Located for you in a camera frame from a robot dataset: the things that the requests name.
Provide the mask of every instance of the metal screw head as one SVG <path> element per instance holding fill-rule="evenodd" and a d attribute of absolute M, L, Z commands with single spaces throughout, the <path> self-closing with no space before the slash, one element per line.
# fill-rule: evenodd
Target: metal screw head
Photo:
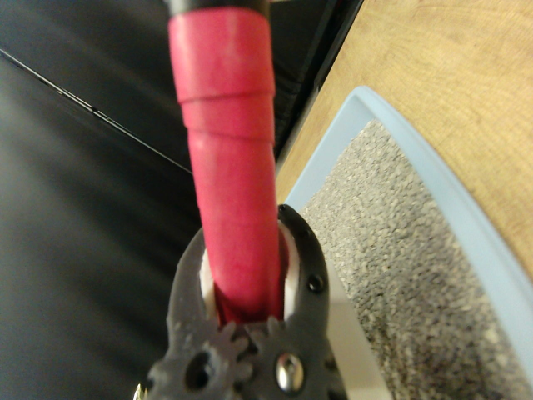
<path fill-rule="evenodd" d="M 303 365 L 300 358 L 284 352 L 276 362 L 276 380 L 285 393 L 296 393 L 301 389 L 304 380 Z"/>

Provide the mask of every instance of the hole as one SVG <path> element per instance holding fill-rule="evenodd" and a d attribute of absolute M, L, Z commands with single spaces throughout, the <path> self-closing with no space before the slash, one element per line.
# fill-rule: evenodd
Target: hole
<path fill-rule="evenodd" d="M 307 286 L 313 293 L 320 293 L 324 290 L 324 279 L 320 275 L 311 275 L 307 281 Z"/>
<path fill-rule="evenodd" d="M 336 362 L 335 362 L 335 358 L 332 355 L 330 355 L 328 358 L 326 358 L 326 361 L 324 362 L 324 367 L 326 367 L 330 371 L 337 371 L 338 370 Z"/>
<path fill-rule="evenodd" d="M 185 385 L 190 390 L 202 390 L 209 383 L 212 367 L 209 364 L 209 354 L 201 352 L 189 363 L 185 372 Z"/>

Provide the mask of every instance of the wooden table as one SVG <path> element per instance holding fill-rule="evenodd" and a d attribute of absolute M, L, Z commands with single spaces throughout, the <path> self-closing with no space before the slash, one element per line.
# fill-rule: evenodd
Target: wooden table
<path fill-rule="evenodd" d="M 278 173 L 279 203 L 361 85 L 425 137 L 533 278 L 533 2 L 366 0 Z"/>

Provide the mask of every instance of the black surface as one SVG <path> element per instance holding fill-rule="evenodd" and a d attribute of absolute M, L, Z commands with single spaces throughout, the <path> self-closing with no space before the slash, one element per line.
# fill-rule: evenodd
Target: black surface
<path fill-rule="evenodd" d="M 269 0 L 166 0 L 170 15 L 213 7 L 244 7 L 257 11 L 268 18 Z"/>
<path fill-rule="evenodd" d="M 192 176 L 0 57 L 0 398 L 131 398 L 167 347 Z"/>
<path fill-rule="evenodd" d="M 334 3 L 271 5 L 276 152 L 310 92 Z M 190 168 L 167 20 L 159 0 L 3 0 L 0 48 Z"/>

